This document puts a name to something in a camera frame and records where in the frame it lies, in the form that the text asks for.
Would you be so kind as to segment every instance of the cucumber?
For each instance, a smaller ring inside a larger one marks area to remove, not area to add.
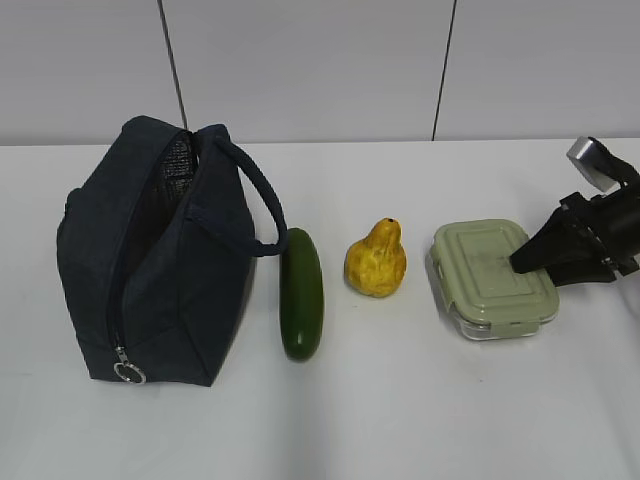
[[[324,291],[318,252],[307,232],[288,230],[280,257],[280,334],[290,359],[304,362],[320,344]]]

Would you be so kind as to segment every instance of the yellow pear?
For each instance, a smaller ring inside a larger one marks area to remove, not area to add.
[[[353,288],[373,297],[386,297],[398,289],[407,270],[401,232],[397,220],[383,218],[369,235],[351,245],[344,273]]]

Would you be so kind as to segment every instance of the plastic food container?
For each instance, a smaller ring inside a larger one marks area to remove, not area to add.
[[[472,340],[533,335],[553,320],[560,298],[546,270],[518,274],[509,257],[529,237],[509,220],[452,223],[431,248],[449,316]]]

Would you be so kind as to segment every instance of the navy blue bag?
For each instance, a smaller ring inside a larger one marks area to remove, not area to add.
[[[255,238],[238,168],[275,220]],[[223,125],[126,123],[69,194],[57,259],[91,378],[211,385],[233,341],[253,258],[286,246],[282,207]]]

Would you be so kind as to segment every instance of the food storage container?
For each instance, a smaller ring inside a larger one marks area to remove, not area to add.
[[[509,220],[452,223],[435,234],[430,257],[448,314],[472,340],[524,337],[558,313],[545,270],[518,274],[510,255],[528,236]]]

